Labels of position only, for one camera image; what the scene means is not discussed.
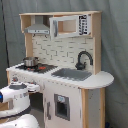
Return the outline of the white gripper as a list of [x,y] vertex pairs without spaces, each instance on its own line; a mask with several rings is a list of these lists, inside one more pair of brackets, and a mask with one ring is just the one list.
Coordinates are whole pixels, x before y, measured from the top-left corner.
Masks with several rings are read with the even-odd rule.
[[40,91],[40,86],[37,84],[27,84],[28,91],[31,93],[36,93]]

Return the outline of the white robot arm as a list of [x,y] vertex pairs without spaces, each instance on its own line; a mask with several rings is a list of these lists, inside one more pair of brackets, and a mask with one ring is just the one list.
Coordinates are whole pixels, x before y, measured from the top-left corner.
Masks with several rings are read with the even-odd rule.
[[30,114],[28,87],[24,83],[12,83],[0,89],[0,102],[12,101],[13,108],[0,111],[0,119],[18,116],[18,119],[0,124],[0,128],[40,128],[37,119]]

